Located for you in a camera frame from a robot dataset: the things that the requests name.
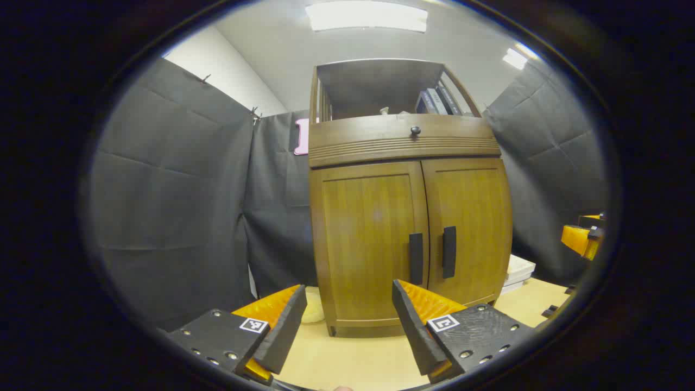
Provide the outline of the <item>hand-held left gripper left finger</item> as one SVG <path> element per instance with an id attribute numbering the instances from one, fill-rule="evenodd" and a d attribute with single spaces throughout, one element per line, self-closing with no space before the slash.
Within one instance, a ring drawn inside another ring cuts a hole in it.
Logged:
<path id="1" fill-rule="evenodd" d="M 269 386 L 285 366 L 306 304 L 305 285 L 294 285 L 234 311 L 211 309 L 166 337 L 216 371 Z"/>

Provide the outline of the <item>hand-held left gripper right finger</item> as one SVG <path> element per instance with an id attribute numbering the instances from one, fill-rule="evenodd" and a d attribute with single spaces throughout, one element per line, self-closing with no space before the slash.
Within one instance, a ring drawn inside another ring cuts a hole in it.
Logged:
<path id="1" fill-rule="evenodd" d="M 476 374 L 535 334 L 491 305 L 462 305 L 400 279 L 393 280 L 392 302 L 415 364 L 431 384 Z"/>

